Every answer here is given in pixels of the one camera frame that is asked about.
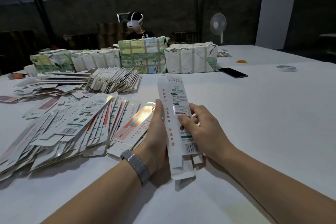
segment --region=white tabletop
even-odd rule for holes
[[[254,46],[223,46],[231,57],[219,63],[249,77],[221,72],[183,74],[190,102],[205,105],[235,146],[267,165],[336,199],[336,67]],[[248,64],[236,64],[239,59]],[[293,65],[280,72],[276,65]],[[142,104],[158,98],[157,78],[144,75],[139,92],[126,95]],[[0,79],[0,94],[18,81]],[[20,134],[21,118],[36,101],[0,103],[0,154]],[[117,164],[109,158],[74,158],[30,177],[0,183],[2,223],[41,222],[66,201]],[[274,223],[232,179],[207,162],[189,184],[170,180],[148,184],[124,223]]]

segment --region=white panel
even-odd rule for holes
[[[283,49],[294,0],[261,0],[256,46]]]

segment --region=smartphone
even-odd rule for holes
[[[226,68],[220,68],[218,71],[226,73],[234,78],[243,78],[243,77],[248,77],[247,74],[243,74],[237,70],[234,70],[232,68],[226,67]]]

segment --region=left hand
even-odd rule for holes
[[[146,137],[133,153],[144,162],[150,174],[163,166],[167,148],[167,131],[162,120],[163,105],[157,99],[155,110],[150,121]]]

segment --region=wrapped package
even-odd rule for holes
[[[169,73],[215,72],[217,45],[212,42],[201,44],[172,44],[165,50],[166,67]]]
[[[40,54],[31,55],[30,60],[39,73],[53,71],[75,72],[70,51],[67,50],[40,52]]]
[[[71,51],[76,71],[91,68],[120,67],[119,49],[77,50]]]
[[[140,74],[165,72],[166,36],[118,41],[121,65],[135,68]]]

